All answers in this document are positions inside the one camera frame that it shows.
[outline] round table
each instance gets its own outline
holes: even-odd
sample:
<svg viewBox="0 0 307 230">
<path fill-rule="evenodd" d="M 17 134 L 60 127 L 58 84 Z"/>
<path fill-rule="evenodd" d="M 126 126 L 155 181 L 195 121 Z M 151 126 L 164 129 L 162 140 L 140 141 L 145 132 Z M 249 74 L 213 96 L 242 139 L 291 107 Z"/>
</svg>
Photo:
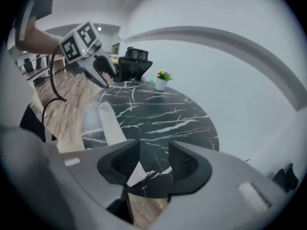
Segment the round table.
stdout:
<svg viewBox="0 0 307 230">
<path fill-rule="evenodd" d="M 123 82 L 98 93 L 89 104 L 82 124 L 86 149 L 106 146 L 98 107 L 109 102 L 127 140 L 141 140 L 141 164 L 147 172 L 142 182 L 128 187 L 128 192 L 149 198 L 166 198 L 172 184 L 168 142 L 181 141 L 219 150 L 219 139 L 211 119 L 195 102 L 166 87 L 155 90 L 149 82 Z"/>
</svg>

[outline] black cable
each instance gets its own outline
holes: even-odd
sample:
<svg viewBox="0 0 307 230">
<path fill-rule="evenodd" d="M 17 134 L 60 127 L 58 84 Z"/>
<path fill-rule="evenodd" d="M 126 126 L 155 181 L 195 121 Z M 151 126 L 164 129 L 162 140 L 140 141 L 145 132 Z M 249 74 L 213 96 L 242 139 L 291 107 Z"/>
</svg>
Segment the black cable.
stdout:
<svg viewBox="0 0 307 230">
<path fill-rule="evenodd" d="M 60 96 L 60 94 L 58 93 L 57 89 L 56 89 L 56 86 L 54 85 L 54 81 L 53 81 L 53 61 L 54 61 L 54 57 L 56 56 L 57 54 L 57 51 L 59 49 L 59 45 L 56 46 L 56 48 L 54 49 L 53 53 L 52 53 L 52 57 L 51 57 L 51 60 L 50 60 L 50 82 L 51 82 L 51 87 L 52 87 L 52 90 L 53 92 L 55 93 L 55 95 L 57 96 L 56 98 L 53 98 L 51 99 L 50 101 L 48 101 L 48 103 L 45 105 L 44 107 L 44 110 L 43 110 L 43 115 L 42 115 L 42 124 L 44 124 L 44 116 L 45 116 L 45 112 L 46 112 L 46 109 L 47 109 L 47 106 L 53 102 L 53 101 L 63 101 L 63 102 L 66 102 L 67 100 Z"/>
</svg>

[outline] person's arm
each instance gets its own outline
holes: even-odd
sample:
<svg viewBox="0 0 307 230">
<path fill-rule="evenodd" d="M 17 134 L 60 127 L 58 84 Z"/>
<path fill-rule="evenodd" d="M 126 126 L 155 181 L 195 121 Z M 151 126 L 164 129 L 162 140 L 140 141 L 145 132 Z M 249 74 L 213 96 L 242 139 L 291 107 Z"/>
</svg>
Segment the person's arm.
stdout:
<svg viewBox="0 0 307 230">
<path fill-rule="evenodd" d="M 35 27 L 35 21 L 36 17 L 29 19 L 24 41 L 19 41 L 20 28 L 16 28 L 16 47 L 19 50 L 25 50 L 35 54 L 52 54 L 62 37 L 40 31 Z"/>
</svg>

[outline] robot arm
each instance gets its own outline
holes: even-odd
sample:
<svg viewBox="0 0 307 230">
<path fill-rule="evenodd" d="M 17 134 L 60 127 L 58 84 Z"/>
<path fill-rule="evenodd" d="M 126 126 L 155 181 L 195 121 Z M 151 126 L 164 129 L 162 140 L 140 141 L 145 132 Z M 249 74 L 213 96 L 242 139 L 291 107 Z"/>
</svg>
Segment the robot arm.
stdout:
<svg viewBox="0 0 307 230">
<path fill-rule="evenodd" d="M 116 77 L 116 70 L 109 54 L 104 51 L 98 39 L 98 31 L 91 21 L 80 24 L 70 31 L 59 43 L 67 62 L 76 62 L 86 77 L 101 88 L 108 83 L 100 72 Z"/>
</svg>

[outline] white flower pot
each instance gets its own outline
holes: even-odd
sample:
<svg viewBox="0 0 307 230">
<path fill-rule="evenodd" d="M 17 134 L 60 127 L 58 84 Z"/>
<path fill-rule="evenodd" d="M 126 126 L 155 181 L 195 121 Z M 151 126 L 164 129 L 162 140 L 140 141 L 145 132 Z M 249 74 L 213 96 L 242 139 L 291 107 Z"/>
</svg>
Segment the white flower pot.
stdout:
<svg viewBox="0 0 307 230">
<path fill-rule="evenodd" d="M 155 81 L 155 89 L 158 91 L 163 91 L 165 87 L 167 86 L 168 81 L 162 80 L 157 77 Z"/>
</svg>

